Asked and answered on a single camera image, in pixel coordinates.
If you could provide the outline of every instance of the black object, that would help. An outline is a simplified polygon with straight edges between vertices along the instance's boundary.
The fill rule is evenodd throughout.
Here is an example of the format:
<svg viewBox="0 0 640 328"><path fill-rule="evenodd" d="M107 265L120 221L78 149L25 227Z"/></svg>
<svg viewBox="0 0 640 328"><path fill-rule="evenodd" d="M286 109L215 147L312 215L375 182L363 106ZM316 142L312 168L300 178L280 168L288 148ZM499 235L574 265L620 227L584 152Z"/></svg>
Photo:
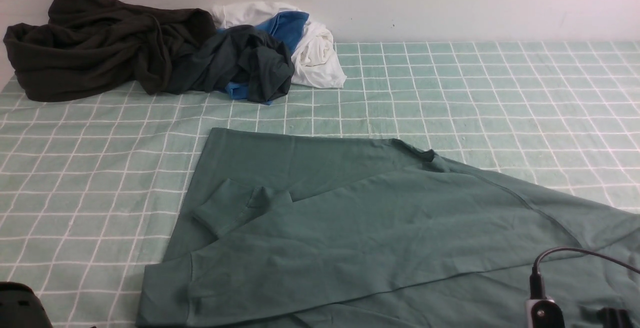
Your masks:
<svg viewBox="0 0 640 328"><path fill-rule="evenodd" d="M228 28L200 49L185 44L165 92L224 91L229 82L247 83L247 100L266 102L286 95L294 72L286 44L250 25Z"/></svg>
<svg viewBox="0 0 640 328"><path fill-rule="evenodd" d="M602 308L597 316L603 328L633 328L629 312L626 310Z"/></svg>
<svg viewBox="0 0 640 328"><path fill-rule="evenodd" d="M565 321L563 319L562 310L554 303L553 300L547 299L545 290L545 282L540 273L540 262L544 257L551 253L571 251L600 257L622 267L629 269L634 273L640 274L640 269L632 265L611 258L600 253L595 253L582 248L558 247L547 249L540 253L533 262L531 275L528 278L530 300L526 302L526 314L528 328L564 328ZM603 324L603 328L633 328L629 313L626 310L617 310L615 308L602 308L598 311L597 317Z"/></svg>
<svg viewBox="0 0 640 328"><path fill-rule="evenodd" d="M527 310L529 328L565 328L562 310L554 301L543 299Z"/></svg>
<svg viewBox="0 0 640 328"><path fill-rule="evenodd" d="M533 268L531 269L531 275L528 278L529 290L531 293L530 299L547 299L547 295L545 293L545 282L542 279L542 274L540 274L540 262L544 257L550 255L551 253L561 252L561 251L570 251L570 252L578 252L583 253L585 255L591 255L595 257L600 257L604 260L608 260L617 265L621 265L622 267L629 269L629 271L640 274L640 269L635 268L632 265L626 264L625 262L621 262L615 258L611 258L609 256L601 255L600 253L595 253L588 251L587 249L582 248L570 248L570 247L557 247L547 249L546 251L540 253L537 256L535 261L533 262Z"/></svg>
<svg viewBox="0 0 640 328"><path fill-rule="evenodd" d="M47 25L19 23L4 36L18 82L34 101L69 101L138 80L153 94L169 83L185 43L216 29L202 9L156 9L118 0L53 0Z"/></svg>
<svg viewBox="0 0 640 328"><path fill-rule="evenodd" d="M0 282L0 328L51 328L42 303L32 289Z"/></svg>

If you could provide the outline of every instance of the black clip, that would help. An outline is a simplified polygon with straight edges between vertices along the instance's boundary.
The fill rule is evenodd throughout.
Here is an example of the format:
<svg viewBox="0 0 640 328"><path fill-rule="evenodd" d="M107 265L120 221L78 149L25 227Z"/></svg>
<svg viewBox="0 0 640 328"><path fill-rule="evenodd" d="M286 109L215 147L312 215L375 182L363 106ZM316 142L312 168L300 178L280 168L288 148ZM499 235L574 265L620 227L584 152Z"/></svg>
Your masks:
<svg viewBox="0 0 640 328"><path fill-rule="evenodd" d="M602 308L597 316L603 328L633 328L627 310Z"/></svg>

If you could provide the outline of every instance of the mattress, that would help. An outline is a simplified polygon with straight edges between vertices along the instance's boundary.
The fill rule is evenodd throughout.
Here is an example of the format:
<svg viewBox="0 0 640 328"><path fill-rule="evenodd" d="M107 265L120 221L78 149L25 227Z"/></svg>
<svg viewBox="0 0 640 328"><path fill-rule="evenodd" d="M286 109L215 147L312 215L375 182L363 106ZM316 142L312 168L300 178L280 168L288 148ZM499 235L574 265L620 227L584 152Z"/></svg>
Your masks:
<svg viewBox="0 0 640 328"><path fill-rule="evenodd" d="M395 137L482 169L640 213L640 42L337 44L343 89L272 105L148 96L73 102L0 92L0 280L55 327L132 327L212 127Z"/></svg>

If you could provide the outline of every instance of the seam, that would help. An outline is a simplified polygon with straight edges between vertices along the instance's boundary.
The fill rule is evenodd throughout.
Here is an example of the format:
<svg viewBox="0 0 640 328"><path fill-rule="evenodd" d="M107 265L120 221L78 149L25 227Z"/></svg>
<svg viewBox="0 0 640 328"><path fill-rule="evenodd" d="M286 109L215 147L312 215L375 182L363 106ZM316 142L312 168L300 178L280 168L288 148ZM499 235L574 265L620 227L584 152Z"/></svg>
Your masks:
<svg viewBox="0 0 640 328"><path fill-rule="evenodd" d="M415 156L416 158L418 158L420 161L422 162L433 162L435 156L437 156L438 154L435 153L434 150L420 150L414 146L412 146L411 144L408 144L407 142L404 142L401 139L397 139L397 138L392 138L392 139L387 139L384 140L384 143L387 146L390 146L391 148L394 148L396 150L404 150L407 151L409 154Z"/></svg>
<svg viewBox="0 0 640 328"><path fill-rule="evenodd" d="M189 285L194 281L194 254L189 252L189 282L187 283L186 296L187 296L187 319L186 326L189 326L192 320L192 300L189 297Z"/></svg>
<svg viewBox="0 0 640 328"><path fill-rule="evenodd" d="M249 209L249 207L244 206L244 208L242 208L242 211L240 211L238 213L238 215L233 219L233 221L231 221L228 224L226 224L225 226L219 228L219 230L217 230L217 232L212 232L212 233L215 234L216 236L218 236L218 239L220 239L220 237L222 237L224 234L228 233L227 229L229 227L232 227L234 224L236 224L238 221L240 221L240 218L245 216L245 212L247 212L248 209Z"/></svg>
<svg viewBox="0 0 640 328"><path fill-rule="evenodd" d="M488 178L484 178L484 177L480 177L478 175L474 175L473 173L469 173L469 172L464 172L464 171L458 171L457 169L451 169L451 172L455 172L455 173L460 173L462 175L469 175L471 177L475 177L478 178L479 180L485 182L485 183L489 183L490 185L493 185L495 187L498 187L499 189L502 189L503 191L509 193L510 195L512 195L514 198L518 199L518 201L524 205L524 207L536 212L537 214L539 214L540 216L543 216L544 218L548 219L549 221L553 222L554 224L556 224L558 227L562 228L562 230L569 235L569 237L571 237L576 245L579 248L585 248L582 243L580 242L580 240L576 237L576 235L571 232L571 230L569 230L569 228L565 227L564 225L562 225L562 223L560 223L557 219L553 218L552 216L549 216L548 214L546 214L545 212L542 212L539 208L534 208L532 205L530 205L530 203L528 203L521 195L517 194L516 192L512 191L511 189L509 189L508 187L505 187L503 185L500 185L496 182L493 182L492 180L489 180Z"/></svg>
<svg viewBox="0 0 640 328"><path fill-rule="evenodd" d="M410 325L410 326L418 327L418 326L414 325L413 323L407 323L407 322L404 322L402 319L397 318L397 317L393 317L393 316L386 315L386 314L381 314L380 312L375 312L375 311L368 310L368 309L366 309L366 308L362 308L362 307L358 307L358 306L346 305L346 303L353 302L353 301L359 301L359 300L360 300L360 299L355 299L355 300L343 301L343 302L338 302L338 303L331 303L331 305L337 305L337 306L345 306L345 307L349 307L349 308L351 308L352 310L362 311L362 312L367 312L368 314L372 314L372 315L379 315L379 316L382 316L382 317L386 317L386 318L388 318L388 319L391 319L392 321L397 321L397 322L401 322L401 323L403 323L403 324L406 324L407 326L409 326L409 325ZM331 314L331 325L332 325L332 326L333 326L333 319L334 319L334 315L333 315L333 314Z"/></svg>
<svg viewBox="0 0 640 328"><path fill-rule="evenodd" d="M250 207L249 203L251 203L251 200L256 195L256 191L258 191L259 189L262 189L262 187L254 187L253 188L253 190L251 191L251 194L249 195L249 198L247 199L246 203L244 204L245 207Z"/></svg>
<svg viewBox="0 0 640 328"><path fill-rule="evenodd" d="M605 264L605 262L604 262L604 260L603 260L603 262L601 262L601 264L602 264L602 276L604 276L604 281L606 282L606 285L608 285L608 287L609 287L613 292L618 293L618 290L617 290L617 289L615 289L614 284L613 284L613 282L611 281L611 269L612 269L612 267L610 267L610 265L606 265L606 264ZM617 303L618 303L619 305L621 305L623 309L625 309L625 310L629 310L629 309L627 308L627 305L625 304L624 299L623 299L622 297L620 297L620 296L621 296L621 295L620 295L620 294L618 294L618 295L615 297L615 301L617 301Z"/></svg>

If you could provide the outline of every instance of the dark green clothing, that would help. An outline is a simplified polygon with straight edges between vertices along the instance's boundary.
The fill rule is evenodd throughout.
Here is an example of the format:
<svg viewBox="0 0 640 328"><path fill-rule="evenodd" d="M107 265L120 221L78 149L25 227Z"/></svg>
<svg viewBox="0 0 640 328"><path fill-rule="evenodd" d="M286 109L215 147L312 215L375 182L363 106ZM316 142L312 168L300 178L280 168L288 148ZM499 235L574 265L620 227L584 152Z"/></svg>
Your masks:
<svg viewBox="0 0 640 328"><path fill-rule="evenodd" d="M214 128L140 327L523 327L531 264L555 246L640 262L640 216L402 141ZM542 264L567 326L604 306L639 324L640 277Z"/></svg>

